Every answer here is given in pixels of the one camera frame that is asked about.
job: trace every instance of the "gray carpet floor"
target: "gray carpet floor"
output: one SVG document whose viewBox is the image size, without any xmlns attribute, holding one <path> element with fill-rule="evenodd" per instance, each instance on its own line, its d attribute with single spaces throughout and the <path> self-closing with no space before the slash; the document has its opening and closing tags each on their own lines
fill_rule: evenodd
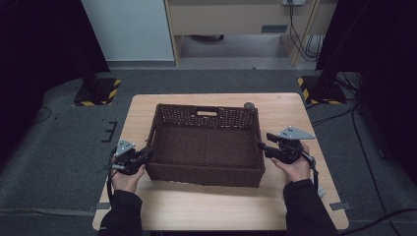
<svg viewBox="0 0 417 236">
<path fill-rule="evenodd" d="M 296 79 L 314 71 L 275 70 L 135 70 L 113 71 L 122 83 L 107 106 L 73 106 L 82 81 L 48 91 L 43 106 L 0 175 L 0 208 L 55 208 L 88 211 L 98 202 L 106 178 L 103 166 L 120 138 L 136 94 L 298 92 Z M 355 105 L 317 105 L 308 109 L 319 121 Z M 417 207 L 417 187 L 394 159 L 381 159 L 364 118 L 355 121 L 375 174 L 387 212 Z M 117 122 L 110 143 L 103 143 Z M 351 113 L 315 126 L 337 191 L 353 209 L 346 213 L 349 229 L 384 215 L 364 155 L 353 129 Z M 394 216 L 401 235 L 416 235 L 417 213 Z M 1 214 L 0 235 L 96 235 L 92 216 Z M 395 235 L 387 221 L 354 235 Z"/>
</svg>

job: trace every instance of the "black and yellow hazard tape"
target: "black and yellow hazard tape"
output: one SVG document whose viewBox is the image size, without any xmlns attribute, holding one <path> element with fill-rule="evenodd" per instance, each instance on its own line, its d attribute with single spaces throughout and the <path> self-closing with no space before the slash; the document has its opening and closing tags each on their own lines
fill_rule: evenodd
<svg viewBox="0 0 417 236">
<path fill-rule="evenodd" d="M 303 92 L 303 96 L 304 99 L 306 100 L 306 102 L 308 104 L 319 104 L 319 103 L 324 103 L 324 104 L 333 104 L 333 105 L 337 105 L 337 104 L 342 104 L 343 101 L 339 101 L 339 100 L 334 100 L 334 99 L 313 99 L 310 96 L 310 93 L 304 83 L 303 78 L 298 78 L 298 85 L 300 86 L 301 91 Z"/>
<path fill-rule="evenodd" d="M 116 95 L 117 90 L 119 89 L 120 82 L 122 80 L 117 79 L 114 81 L 113 88 L 108 95 L 107 99 L 101 100 L 101 101 L 91 101 L 91 100 L 84 100 L 84 101 L 77 101 L 74 102 L 74 105 L 76 106 L 95 106 L 95 105 L 109 105 L 112 101 L 114 96 Z"/>
</svg>

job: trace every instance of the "basket handle opening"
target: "basket handle opening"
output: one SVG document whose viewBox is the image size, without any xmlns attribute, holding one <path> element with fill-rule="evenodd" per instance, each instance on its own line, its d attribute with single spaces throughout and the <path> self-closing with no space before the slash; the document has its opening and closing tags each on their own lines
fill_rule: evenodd
<svg viewBox="0 0 417 236">
<path fill-rule="evenodd" d="M 198 116 L 212 116 L 212 117 L 215 117 L 218 114 L 215 111 L 197 111 L 197 115 Z"/>
</svg>

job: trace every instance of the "floor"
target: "floor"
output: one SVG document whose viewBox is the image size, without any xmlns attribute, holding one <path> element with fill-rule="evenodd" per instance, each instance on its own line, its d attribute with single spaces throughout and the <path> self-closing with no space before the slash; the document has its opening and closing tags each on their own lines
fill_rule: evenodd
<svg viewBox="0 0 417 236">
<path fill-rule="evenodd" d="M 1 209 L 36 207 L 88 211 L 94 206 L 105 179 L 105 173 L 100 172 L 99 166 L 103 166 L 107 158 L 105 154 L 114 145 L 114 142 L 101 142 L 107 138 L 103 130 L 111 128 L 109 121 L 117 120 L 119 125 L 115 137 L 120 135 L 132 95 L 175 92 L 301 93 L 295 79 L 307 74 L 318 75 L 320 72 L 315 72 L 315 67 L 315 61 L 303 59 L 296 66 L 289 65 L 279 35 L 226 35 L 224 40 L 195 36 L 186 37 L 177 67 L 146 64 L 113 68 L 113 74 L 122 78 L 123 83 L 131 83 L 131 86 L 121 87 L 111 106 L 73 107 L 71 99 L 80 87 L 80 80 L 53 88 L 44 99 L 44 106 L 51 110 L 41 109 L 36 117 L 36 121 L 46 119 L 46 122 L 40 122 L 28 131 L 10 166 L 0 175 L 0 234 L 96 234 L 91 228 L 90 216 L 11 214 Z M 346 76 L 358 85 L 355 73 L 340 76 Z M 174 79 L 184 85 L 172 83 Z M 346 95 L 353 98 L 348 91 Z M 349 110 L 354 105 L 353 100 L 343 105 L 306 104 L 340 198 L 353 206 L 346 212 L 349 230 L 371 223 L 385 214 L 372 175 L 387 212 L 417 207 L 415 184 L 395 160 L 380 159 L 372 131 L 363 117 Z M 326 119 L 346 111 L 347 115 Z M 370 165 L 358 143 L 352 117 L 356 119 Z M 389 222 L 383 220 L 354 235 L 415 235 L 417 232 L 416 213 L 396 215 L 391 221 L 399 234 L 394 233 Z"/>
</svg>

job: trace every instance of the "black curtain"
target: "black curtain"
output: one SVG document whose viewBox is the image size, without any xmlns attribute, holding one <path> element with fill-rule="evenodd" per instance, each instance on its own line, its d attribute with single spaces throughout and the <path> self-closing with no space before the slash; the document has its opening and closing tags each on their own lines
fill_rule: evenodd
<svg viewBox="0 0 417 236">
<path fill-rule="evenodd" d="M 109 69 L 80 0 L 0 0 L 0 166 L 44 93 L 86 71 Z"/>
<path fill-rule="evenodd" d="M 397 159 L 415 183 L 416 12 L 417 0 L 339 0 L 317 66 L 361 73 L 357 98 L 383 155 Z"/>
</svg>

